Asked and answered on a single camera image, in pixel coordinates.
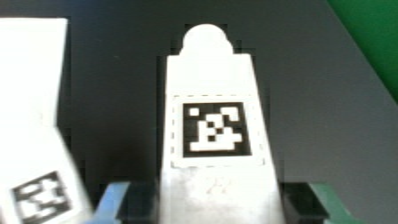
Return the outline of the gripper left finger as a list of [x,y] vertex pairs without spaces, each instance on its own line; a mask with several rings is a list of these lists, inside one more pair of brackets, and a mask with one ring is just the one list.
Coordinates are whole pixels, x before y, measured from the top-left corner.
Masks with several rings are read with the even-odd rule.
[[127,187],[127,182],[115,182],[108,185],[97,204],[90,224],[120,224],[117,214],[122,206],[122,199],[125,196]]

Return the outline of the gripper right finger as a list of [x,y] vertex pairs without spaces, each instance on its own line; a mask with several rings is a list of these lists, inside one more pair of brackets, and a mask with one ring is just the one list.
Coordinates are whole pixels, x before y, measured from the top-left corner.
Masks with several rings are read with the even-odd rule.
[[312,216],[310,224],[355,224],[355,217],[351,216],[330,185],[324,183],[310,183],[308,188],[319,205],[319,212]]

